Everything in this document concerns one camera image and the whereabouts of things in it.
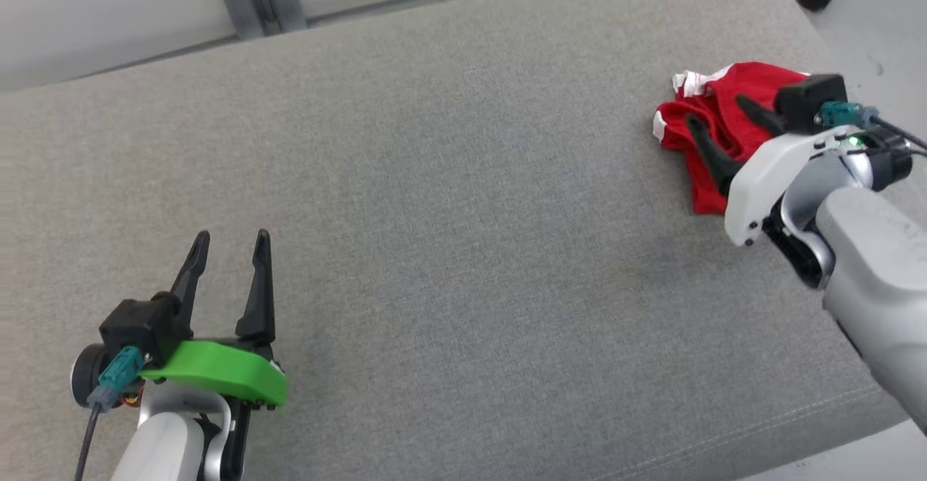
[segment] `red cloth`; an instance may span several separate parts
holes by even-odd
[[[704,75],[687,72],[691,79],[689,92],[695,93],[686,97],[686,85],[680,85],[676,92],[676,100],[661,104],[658,116],[655,118],[655,135],[658,132],[658,121],[662,115],[666,122],[663,127],[660,144],[668,150],[682,151],[686,158],[686,168],[692,178],[692,208],[698,214],[724,214],[728,199],[722,196],[711,177],[702,159],[692,143],[692,136],[686,128],[685,118],[688,114],[695,114],[708,123],[711,137],[718,142],[728,155],[734,160],[744,162],[754,154],[759,146],[769,140],[771,136],[767,131],[755,125],[741,111],[735,98],[739,94],[746,94],[754,101],[767,108],[772,108],[776,92],[785,85],[794,85],[807,78],[807,75],[792,72],[778,66],[762,62],[738,62],[733,64],[727,74],[718,80],[708,81],[704,85],[699,82]]]

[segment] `gray upholstered cushion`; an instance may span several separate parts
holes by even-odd
[[[74,356],[201,229],[199,335],[274,240],[291,403],[246,479],[731,479],[900,421],[651,136],[670,75],[743,59],[830,68],[792,0],[456,0],[3,95],[7,475],[69,477]]]

